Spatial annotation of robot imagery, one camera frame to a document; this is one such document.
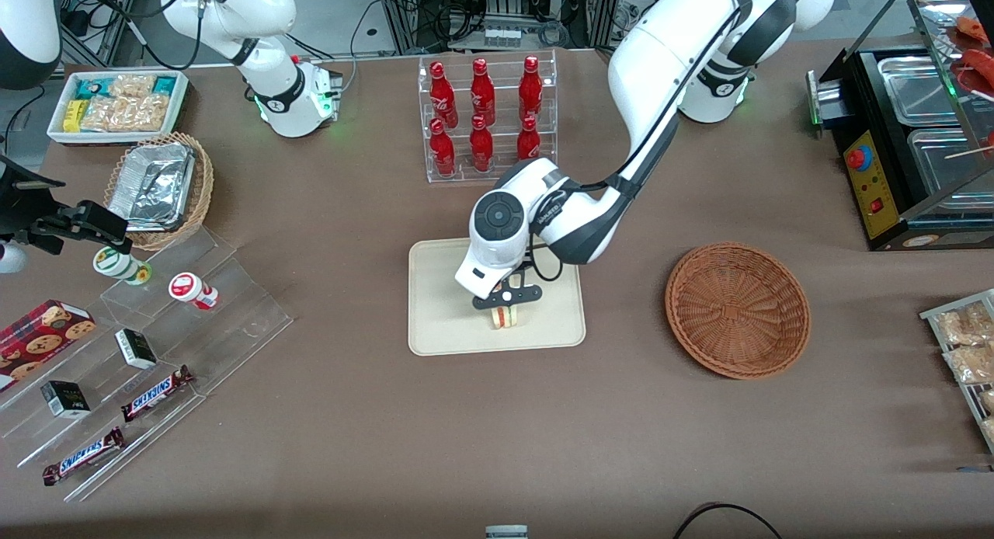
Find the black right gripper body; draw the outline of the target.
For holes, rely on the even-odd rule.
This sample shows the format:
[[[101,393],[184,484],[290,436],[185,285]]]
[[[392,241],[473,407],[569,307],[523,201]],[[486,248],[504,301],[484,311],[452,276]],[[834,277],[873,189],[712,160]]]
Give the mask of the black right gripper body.
[[[39,218],[57,213],[61,206],[50,189],[65,182],[25,169],[5,155],[1,162],[1,238],[11,241]]]

